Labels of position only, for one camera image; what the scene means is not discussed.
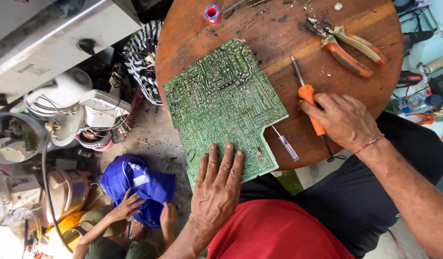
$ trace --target wooden table surface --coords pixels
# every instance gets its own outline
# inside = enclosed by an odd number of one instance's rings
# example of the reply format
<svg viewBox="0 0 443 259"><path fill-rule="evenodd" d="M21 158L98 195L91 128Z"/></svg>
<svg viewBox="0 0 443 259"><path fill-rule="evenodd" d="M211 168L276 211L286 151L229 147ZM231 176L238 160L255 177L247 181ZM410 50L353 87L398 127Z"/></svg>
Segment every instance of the wooden table surface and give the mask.
<svg viewBox="0 0 443 259"><path fill-rule="evenodd" d="M208 5L218 5L221 12L238 0L174 0L162 27L156 56L156 79L164 101L163 85L230 38L245 39L258 52L271 85L281 99L289 117L275 124L300 157L294 162L271 127L265 129L267 140L279 164L278 170L300 168L326 159L328 152L316 135L310 119L298 111L299 80L289 51L299 63L305 82L316 92L349 94L361 102L374 117L386 106L397 83L403 62L402 32L391 0L340 0L343 8L334 9L336 0L297 0L283 4L270 0L247 8L247 2L236 8L227 20L209 25L204 18ZM344 25L348 32L368 40L385 54L387 65L380 67L353 47L340 43L352 57L374 71L371 78L355 75L340 65L321 39L304 29L306 14ZM330 141L334 153L343 148Z"/></svg>

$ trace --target blue cloth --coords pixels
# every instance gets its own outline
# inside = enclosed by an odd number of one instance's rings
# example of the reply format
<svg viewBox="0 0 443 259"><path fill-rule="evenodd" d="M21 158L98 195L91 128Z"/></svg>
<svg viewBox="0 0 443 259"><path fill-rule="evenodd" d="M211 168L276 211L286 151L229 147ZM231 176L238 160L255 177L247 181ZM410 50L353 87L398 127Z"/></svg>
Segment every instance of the blue cloth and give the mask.
<svg viewBox="0 0 443 259"><path fill-rule="evenodd" d="M166 174L148 168L146 160L137 155L117 156L106 168L100 184L113 199L114 207L121 203L127 189L129 196L138 193L146 202L133 216L140 223L160 228L159 220L165 201L172 202L175 191L175 174Z"/></svg>

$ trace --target hand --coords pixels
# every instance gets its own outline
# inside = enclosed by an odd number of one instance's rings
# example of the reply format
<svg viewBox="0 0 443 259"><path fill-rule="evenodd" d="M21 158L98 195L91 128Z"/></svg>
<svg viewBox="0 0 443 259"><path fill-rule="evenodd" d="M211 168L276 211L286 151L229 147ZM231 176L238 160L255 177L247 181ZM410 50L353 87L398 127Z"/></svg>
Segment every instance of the hand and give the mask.
<svg viewBox="0 0 443 259"><path fill-rule="evenodd" d="M191 200L190 223L204 231L207 237L225 225L239 203L240 180L244 167L244 152L226 144L223 160L218 169L218 148L209 147L209 155L203 154Z"/></svg>
<svg viewBox="0 0 443 259"><path fill-rule="evenodd" d="M301 109L313 117L337 144L354 152L381 134L365 105L355 98L337 94L315 94L323 110L300 100Z"/></svg>
<svg viewBox="0 0 443 259"><path fill-rule="evenodd" d="M170 202L164 202L161 212L162 232L173 231L175 220L177 219L177 208Z"/></svg>
<svg viewBox="0 0 443 259"><path fill-rule="evenodd" d="M129 192L130 189L126 191L122 202L108 213L108 217L113 222L128 219L130 216L140 213L140 210L138 210L137 208L144 204L145 200L143 200L138 195L138 193L135 193L134 195L129 197Z"/></svg>

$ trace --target circuit board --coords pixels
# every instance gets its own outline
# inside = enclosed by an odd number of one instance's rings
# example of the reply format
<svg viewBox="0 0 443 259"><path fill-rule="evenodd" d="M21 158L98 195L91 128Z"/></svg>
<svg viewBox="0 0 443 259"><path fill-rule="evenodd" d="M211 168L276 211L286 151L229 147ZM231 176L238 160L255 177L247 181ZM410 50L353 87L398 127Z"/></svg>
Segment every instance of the circuit board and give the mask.
<svg viewBox="0 0 443 259"><path fill-rule="evenodd" d="M244 151L241 182L278 168L263 132L289 115L247 44L228 40L168 81L164 91L191 188L211 143L219 147L219 162L227 142Z"/></svg>

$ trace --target screwdriver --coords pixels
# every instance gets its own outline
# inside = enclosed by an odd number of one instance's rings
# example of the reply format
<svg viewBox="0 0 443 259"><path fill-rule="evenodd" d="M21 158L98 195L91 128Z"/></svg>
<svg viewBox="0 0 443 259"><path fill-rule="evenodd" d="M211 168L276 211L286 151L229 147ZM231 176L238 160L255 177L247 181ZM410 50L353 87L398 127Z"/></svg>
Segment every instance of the screwdriver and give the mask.
<svg viewBox="0 0 443 259"><path fill-rule="evenodd" d="M282 144L286 147L287 151L289 152L290 156L294 161L298 161L300 158L297 156L297 153L295 153L295 150L292 148L292 146L288 143L287 139L279 134L279 132L276 130L274 126L271 125L273 129L276 131L276 133L279 136L279 140L282 142Z"/></svg>
<svg viewBox="0 0 443 259"><path fill-rule="evenodd" d="M295 71L297 72L297 75L299 76L301 87L299 88L299 97L303 98L305 101L310 103L312 106L317 107L316 103L314 102L313 95L314 95L314 88L312 85L305 84L305 81L303 80L303 76L300 73L299 65L297 64L297 61L293 58L292 53L290 53L290 57L292 58L292 63L295 66ZM317 120L314 118L311 118L311 123L314 127L314 130L316 131L316 134L321 137L322 141L326 145L327 151L329 152L330 157L327 159L327 162L334 161L335 158L339 159L346 159L345 156L334 156L332 154L332 150L330 149L329 143L327 141L327 131L322 127Z"/></svg>

